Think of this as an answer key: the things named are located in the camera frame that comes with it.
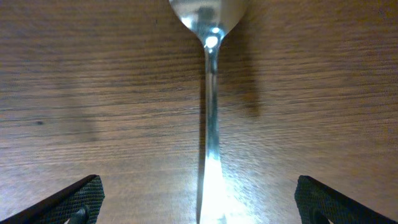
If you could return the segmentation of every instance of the textured grip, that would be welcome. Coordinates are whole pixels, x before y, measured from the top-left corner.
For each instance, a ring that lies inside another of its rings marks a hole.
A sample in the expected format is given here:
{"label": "textured grip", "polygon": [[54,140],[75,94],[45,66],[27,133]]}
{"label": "textured grip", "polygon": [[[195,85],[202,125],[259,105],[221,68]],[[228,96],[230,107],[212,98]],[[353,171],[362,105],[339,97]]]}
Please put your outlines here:
{"label": "textured grip", "polygon": [[397,223],[309,176],[298,178],[294,197],[303,224]]}
{"label": "textured grip", "polygon": [[82,208],[87,213],[85,223],[96,223],[104,198],[100,177],[89,175],[1,223],[64,224]]}

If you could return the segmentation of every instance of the wooden table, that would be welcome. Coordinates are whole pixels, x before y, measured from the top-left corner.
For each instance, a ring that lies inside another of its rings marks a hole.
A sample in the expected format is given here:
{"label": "wooden table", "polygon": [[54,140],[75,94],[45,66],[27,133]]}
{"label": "wooden table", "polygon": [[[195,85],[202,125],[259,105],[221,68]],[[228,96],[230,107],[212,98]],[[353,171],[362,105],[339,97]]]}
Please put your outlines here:
{"label": "wooden table", "polygon": [[[254,0],[220,55],[236,223],[300,223],[299,175],[398,220],[396,1]],[[0,219],[88,174],[98,223],[195,223],[201,45],[166,0],[0,3]]]}

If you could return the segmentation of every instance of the spoon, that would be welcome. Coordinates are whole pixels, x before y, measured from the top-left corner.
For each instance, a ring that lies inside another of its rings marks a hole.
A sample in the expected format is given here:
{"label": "spoon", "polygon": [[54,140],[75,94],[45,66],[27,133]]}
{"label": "spoon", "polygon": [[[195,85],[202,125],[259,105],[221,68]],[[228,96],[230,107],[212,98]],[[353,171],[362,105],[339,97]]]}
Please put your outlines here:
{"label": "spoon", "polygon": [[218,52],[243,17],[248,0],[169,0],[174,12],[202,42],[206,60],[206,156],[200,224],[226,223],[226,192],[217,120]]}

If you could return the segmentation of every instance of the wood grain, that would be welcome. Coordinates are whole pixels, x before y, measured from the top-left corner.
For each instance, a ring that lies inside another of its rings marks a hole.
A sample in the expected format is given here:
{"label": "wood grain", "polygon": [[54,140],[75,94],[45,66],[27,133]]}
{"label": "wood grain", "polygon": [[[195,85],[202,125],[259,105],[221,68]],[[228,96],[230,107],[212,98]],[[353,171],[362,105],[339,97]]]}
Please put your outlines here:
{"label": "wood grain", "polygon": [[[396,1],[253,0],[220,55],[236,223],[300,223],[299,175],[398,220]],[[98,223],[195,223],[203,51],[168,1],[0,3],[0,220],[88,174]]]}

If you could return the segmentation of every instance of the spoon handle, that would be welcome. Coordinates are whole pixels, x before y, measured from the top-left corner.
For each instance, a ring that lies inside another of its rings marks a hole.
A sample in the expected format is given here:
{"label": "spoon handle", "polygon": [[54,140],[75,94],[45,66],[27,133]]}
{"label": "spoon handle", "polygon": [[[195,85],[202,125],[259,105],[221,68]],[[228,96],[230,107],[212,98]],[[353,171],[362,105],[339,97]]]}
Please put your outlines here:
{"label": "spoon handle", "polygon": [[220,161],[217,118],[217,63],[220,46],[205,47],[206,56],[206,155],[200,224],[226,223],[226,193]]}

